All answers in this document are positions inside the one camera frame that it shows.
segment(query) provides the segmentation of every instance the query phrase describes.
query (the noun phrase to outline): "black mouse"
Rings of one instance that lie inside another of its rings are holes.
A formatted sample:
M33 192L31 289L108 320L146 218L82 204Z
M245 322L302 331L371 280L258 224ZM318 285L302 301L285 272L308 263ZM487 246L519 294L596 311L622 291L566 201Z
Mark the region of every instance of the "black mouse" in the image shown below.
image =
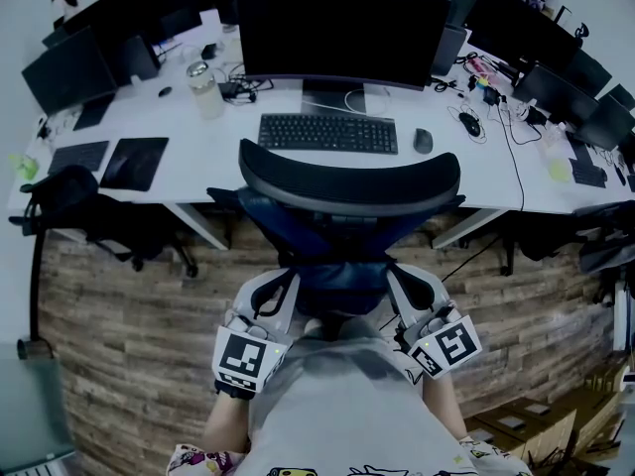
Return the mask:
M615 166L615 172L617 173L617 177L619 178L619 180L622 183L622 185L625 185L626 184L626 178L622 174L622 171L617 167L617 165L614 165L614 166Z
M478 124L478 120L476 120L476 118L469 113L459 113L458 119L470 136L474 136L475 138L480 136L480 125Z
M427 155L433 150L433 135L425 129L417 129L413 147L420 154Z

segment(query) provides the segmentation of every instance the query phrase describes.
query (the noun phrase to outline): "chair wheel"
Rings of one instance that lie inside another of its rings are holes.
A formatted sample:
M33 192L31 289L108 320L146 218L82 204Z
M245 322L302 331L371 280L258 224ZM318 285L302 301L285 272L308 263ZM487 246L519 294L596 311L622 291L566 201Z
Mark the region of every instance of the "chair wheel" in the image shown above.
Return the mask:
M143 270L143 261L140 259L133 259L132 260L132 269L135 272L141 272Z
M186 275L190 277L190 279L195 279L198 276L198 266L188 266L188 268L186 269Z

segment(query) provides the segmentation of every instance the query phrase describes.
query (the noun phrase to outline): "floor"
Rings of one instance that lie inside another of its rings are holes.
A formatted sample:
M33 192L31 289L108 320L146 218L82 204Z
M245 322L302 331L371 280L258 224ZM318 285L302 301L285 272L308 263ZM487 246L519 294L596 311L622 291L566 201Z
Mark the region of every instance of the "floor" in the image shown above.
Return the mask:
M452 224L437 217L390 254L444 277L492 238L467 250L431 250L429 234ZM454 373L465 417L519 396L552 399L610 352L612 310L590 304L597 283L577 271L576 251L543 263L519 255L515 275L504 278L497 244L445 283L483 345ZM162 474L177 442L196 443L213 403L216 326L243 282L277 266L249 222L235 227L231 251L200 242L191 252L200 268L194 280L172 252L137 274L96 248L47 241L41 329L63 365L86 474ZM379 326L390 317L377 310L372 320Z

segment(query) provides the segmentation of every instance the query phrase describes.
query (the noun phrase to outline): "green object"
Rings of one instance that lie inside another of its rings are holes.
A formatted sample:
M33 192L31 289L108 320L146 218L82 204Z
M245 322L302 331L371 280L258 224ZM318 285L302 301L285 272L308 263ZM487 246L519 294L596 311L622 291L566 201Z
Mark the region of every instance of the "green object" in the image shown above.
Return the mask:
M11 161L16 174L23 179L35 178L40 169L38 162L27 155L10 155L9 161Z
M549 175L562 183L569 183L573 179L571 167L562 159L553 159L549 162Z

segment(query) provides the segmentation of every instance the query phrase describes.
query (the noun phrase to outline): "office chair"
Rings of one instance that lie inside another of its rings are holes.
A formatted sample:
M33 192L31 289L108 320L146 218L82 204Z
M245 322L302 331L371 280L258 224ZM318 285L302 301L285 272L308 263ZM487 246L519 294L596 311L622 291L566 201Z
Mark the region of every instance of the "office chair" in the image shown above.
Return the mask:
M385 251L464 201L456 195L460 167L453 154L400 168L330 168L242 140L239 162L246 187L207 192L241 206L278 250L280 266L297 271L297 308L312 316L371 311L387 293L394 260Z
M157 206L120 202L99 194L97 180L81 166L68 166L20 190L31 195L22 217L9 222L22 227L25 236L40 235L49 229L77 229L86 242L114 255L131 260L135 271L143 262L156 258L165 245L172 245L186 266L188 277L198 269L178 241L171 215Z

